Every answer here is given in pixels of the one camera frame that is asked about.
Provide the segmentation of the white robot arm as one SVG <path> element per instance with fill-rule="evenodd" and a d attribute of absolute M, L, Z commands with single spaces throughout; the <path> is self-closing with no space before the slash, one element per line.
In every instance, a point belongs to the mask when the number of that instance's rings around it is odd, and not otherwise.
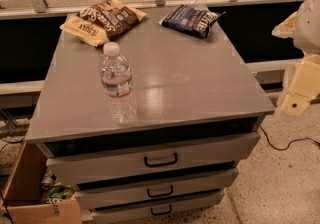
<path fill-rule="evenodd" d="M 293 71 L 287 70 L 289 85 L 280 111 L 292 117 L 301 115 L 320 94 L 320 0 L 305 0 L 299 9 L 272 30 L 279 38 L 292 38 L 304 57 Z"/>

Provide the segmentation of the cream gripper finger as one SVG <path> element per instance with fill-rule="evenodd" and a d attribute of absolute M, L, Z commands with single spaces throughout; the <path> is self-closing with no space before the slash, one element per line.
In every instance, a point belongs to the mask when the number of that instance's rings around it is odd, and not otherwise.
<path fill-rule="evenodd" d="M 292 38 L 297 13 L 294 12 L 272 30 L 272 35 L 278 38 Z"/>
<path fill-rule="evenodd" d="M 281 105 L 281 112 L 288 116 L 300 116 L 310 105 L 306 98 L 298 95 L 286 95 Z"/>

